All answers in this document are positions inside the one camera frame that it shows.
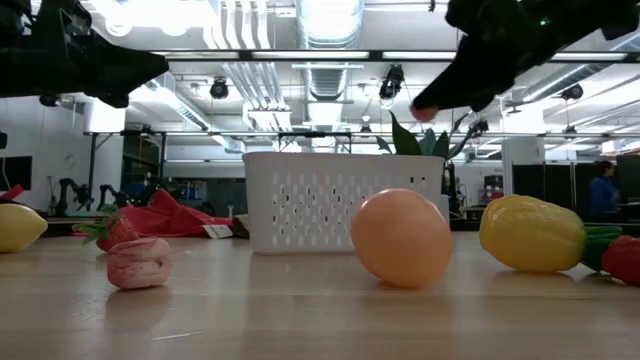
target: table surface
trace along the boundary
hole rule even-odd
[[[252,256],[175,239],[166,287],[116,291],[105,255],[51,238],[0,256],[0,353],[19,359],[638,359],[640,289],[510,271],[475,233],[445,277],[385,287],[352,255]]]

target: white plastic basket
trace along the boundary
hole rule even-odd
[[[440,204],[438,157],[254,152],[242,158],[256,253],[351,252],[355,207],[384,189],[411,189]]]

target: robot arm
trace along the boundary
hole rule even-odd
[[[60,180],[60,201],[56,206],[56,216],[66,216],[67,208],[67,190],[71,187],[71,190],[76,194],[75,200],[80,203],[77,211],[80,211],[87,203],[91,202],[91,194],[89,194],[89,188],[87,185],[78,186],[72,179],[66,178]]]
[[[453,62],[412,104],[416,110],[484,109],[515,78],[588,34],[607,40],[638,28],[638,0],[451,0],[446,20],[466,33]]]
[[[100,203],[98,204],[98,208],[96,209],[97,211],[102,211],[102,209],[104,208],[107,191],[111,194],[111,196],[113,196],[113,198],[115,199],[115,203],[119,208],[127,206],[129,199],[125,193],[116,191],[111,185],[104,184],[100,185]]]
[[[84,92],[124,108],[131,91],[169,70],[163,56],[110,44],[91,21],[78,0],[42,0],[37,18],[29,0],[0,0],[0,97],[41,95],[55,106],[58,94]]]

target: yellow lemon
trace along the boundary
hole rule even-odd
[[[26,206],[0,205],[0,252],[26,248],[36,241],[47,227],[47,222]]]
[[[580,262],[586,237],[576,213],[529,196],[492,201],[480,224],[482,247],[516,270],[569,270]]]

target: orange ball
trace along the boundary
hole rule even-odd
[[[351,221],[351,240],[362,265],[398,287],[435,283],[451,259],[451,231],[440,211],[405,189],[367,198]]]

